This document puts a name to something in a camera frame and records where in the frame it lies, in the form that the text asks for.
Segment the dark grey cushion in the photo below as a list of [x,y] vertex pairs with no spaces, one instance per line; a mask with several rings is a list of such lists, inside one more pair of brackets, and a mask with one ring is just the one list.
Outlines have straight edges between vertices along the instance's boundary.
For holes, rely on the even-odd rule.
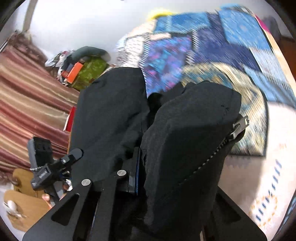
[[71,58],[75,62],[84,57],[100,57],[106,62],[111,60],[111,56],[107,51],[90,46],[81,47],[71,54]]

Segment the black zip hoodie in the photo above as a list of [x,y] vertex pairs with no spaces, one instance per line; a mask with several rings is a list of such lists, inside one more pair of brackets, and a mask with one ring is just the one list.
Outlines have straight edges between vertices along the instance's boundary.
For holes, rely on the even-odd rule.
[[147,95],[140,69],[112,69],[79,94],[70,147],[84,155],[72,166],[72,183],[105,179],[139,148],[145,225],[154,232],[199,227],[235,144],[241,99],[208,81]]

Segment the orange box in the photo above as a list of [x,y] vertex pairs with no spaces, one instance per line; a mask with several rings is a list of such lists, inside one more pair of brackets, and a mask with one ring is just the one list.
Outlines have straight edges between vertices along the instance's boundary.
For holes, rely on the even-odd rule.
[[82,67],[83,67],[82,63],[76,62],[73,68],[71,69],[71,71],[69,72],[69,74],[67,75],[66,82],[68,82],[69,84],[72,84],[75,78],[77,77],[78,73],[82,69]]

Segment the red striped curtain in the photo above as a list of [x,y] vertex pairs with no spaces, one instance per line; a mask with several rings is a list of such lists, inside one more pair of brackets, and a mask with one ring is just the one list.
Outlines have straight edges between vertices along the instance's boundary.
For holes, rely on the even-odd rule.
[[53,156],[67,153],[68,114],[79,92],[65,87],[44,66],[47,58],[30,38],[13,33],[1,51],[1,171],[30,167],[27,149],[33,137],[51,141]]

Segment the wooden lap table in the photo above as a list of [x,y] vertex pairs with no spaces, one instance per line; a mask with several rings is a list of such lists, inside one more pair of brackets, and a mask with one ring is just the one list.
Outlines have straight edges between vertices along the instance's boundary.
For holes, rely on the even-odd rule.
[[13,228],[27,232],[49,210],[49,206],[42,199],[44,191],[35,191],[31,186],[33,173],[16,168],[12,173],[12,180],[17,183],[4,192],[4,202],[13,202],[16,216],[7,214]]

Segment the blue patchwork bed quilt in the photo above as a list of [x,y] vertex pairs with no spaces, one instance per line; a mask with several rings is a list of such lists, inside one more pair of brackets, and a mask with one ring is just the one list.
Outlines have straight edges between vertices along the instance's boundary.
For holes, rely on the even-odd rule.
[[272,240],[295,206],[295,79],[270,30],[249,9],[165,14],[116,46],[118,67],[142,69],[147,94],[208,80],[242,96],[249,117],[220,188]]

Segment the red box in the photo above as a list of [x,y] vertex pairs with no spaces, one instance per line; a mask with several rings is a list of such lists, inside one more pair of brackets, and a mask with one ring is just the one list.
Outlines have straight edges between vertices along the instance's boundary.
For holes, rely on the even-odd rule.
[[71,108],[71,110],[70,110],[70,112],[69,112],[69,114],[68,114],[68,116],[66,118],[66,122],[65,122],[63,131],[71,132],[76,109],[77,108],[75,106],[73,106]]

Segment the yellow curved headboard piece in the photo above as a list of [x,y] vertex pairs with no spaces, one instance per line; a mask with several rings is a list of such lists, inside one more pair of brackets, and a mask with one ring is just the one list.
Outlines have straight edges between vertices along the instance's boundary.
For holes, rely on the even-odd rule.
[[162,16],[171,16],[171,15],[174,15],[175,13],[172,13],[170,11],[163,11],[163,12],[160,12],[160,13],[157,13],[157,14],[154,14],[152,15],[149,19],[152,20],[152,19],[158,19]]

